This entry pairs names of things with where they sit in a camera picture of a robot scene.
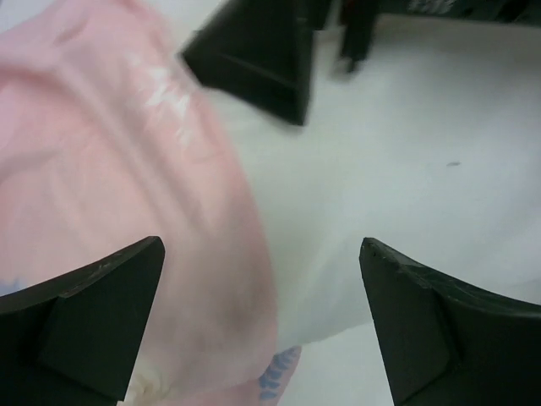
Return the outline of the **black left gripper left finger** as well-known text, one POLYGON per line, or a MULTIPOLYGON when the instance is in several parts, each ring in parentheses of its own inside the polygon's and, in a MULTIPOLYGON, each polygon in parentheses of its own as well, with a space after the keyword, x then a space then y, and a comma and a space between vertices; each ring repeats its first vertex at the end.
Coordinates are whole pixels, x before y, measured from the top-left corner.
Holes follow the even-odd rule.
POLYGON ((124 399, 165 257, 147 237, 1 298, 1 403, 114 405, 124 399))

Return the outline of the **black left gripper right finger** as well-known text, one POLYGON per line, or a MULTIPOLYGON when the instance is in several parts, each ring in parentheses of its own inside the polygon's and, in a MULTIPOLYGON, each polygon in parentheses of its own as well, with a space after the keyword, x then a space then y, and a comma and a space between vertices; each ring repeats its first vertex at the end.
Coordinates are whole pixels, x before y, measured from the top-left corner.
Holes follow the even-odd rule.
POLYGON ((540 307, 477 288, 377 239, 359 263, 395 405, 540 403, 540 307))

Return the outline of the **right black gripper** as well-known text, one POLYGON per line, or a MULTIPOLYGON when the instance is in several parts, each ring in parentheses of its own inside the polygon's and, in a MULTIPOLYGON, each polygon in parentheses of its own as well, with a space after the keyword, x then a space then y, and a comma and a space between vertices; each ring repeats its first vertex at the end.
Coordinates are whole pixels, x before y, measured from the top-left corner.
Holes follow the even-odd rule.
POLYGON ((348 73, 369 55, 382 14, 540 26, 539 1, 340 1, 337 19, 344 33, 338 60, 346 64, 348 73))

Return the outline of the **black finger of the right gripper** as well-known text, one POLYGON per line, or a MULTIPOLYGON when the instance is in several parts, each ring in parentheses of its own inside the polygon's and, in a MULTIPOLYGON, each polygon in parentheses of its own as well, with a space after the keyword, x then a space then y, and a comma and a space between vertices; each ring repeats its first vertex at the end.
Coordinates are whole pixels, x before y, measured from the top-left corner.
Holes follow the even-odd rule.
POLYGON ((179 56, 202 85, 302 126, 313 43, 304 1, 233 0, 208 19, 179 56))

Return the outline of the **white pillow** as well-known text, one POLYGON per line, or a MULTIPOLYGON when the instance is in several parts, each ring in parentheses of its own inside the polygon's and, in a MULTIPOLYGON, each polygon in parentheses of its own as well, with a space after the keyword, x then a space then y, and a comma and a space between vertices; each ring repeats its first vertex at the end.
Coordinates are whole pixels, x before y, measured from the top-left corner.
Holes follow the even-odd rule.
POLYGON ((389 405, 358 255, 374 237, 461 280, 540 300, 540 33, 386 17, 339 74, 318 36, 309 123, 208 96, 254 189, 280 275, 284 405, 389 405))

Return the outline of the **pink printed pillowcase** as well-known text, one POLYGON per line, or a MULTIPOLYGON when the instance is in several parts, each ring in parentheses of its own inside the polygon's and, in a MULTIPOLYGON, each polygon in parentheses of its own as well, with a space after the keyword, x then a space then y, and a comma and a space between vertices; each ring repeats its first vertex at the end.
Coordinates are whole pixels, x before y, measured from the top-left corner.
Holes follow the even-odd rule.
POLYGON ((165 261, 127 405, 276 405, 277 293, 249 184, 165 23, 56 1, 1 34, 1 280, 29 287, 147 236, 165 261))

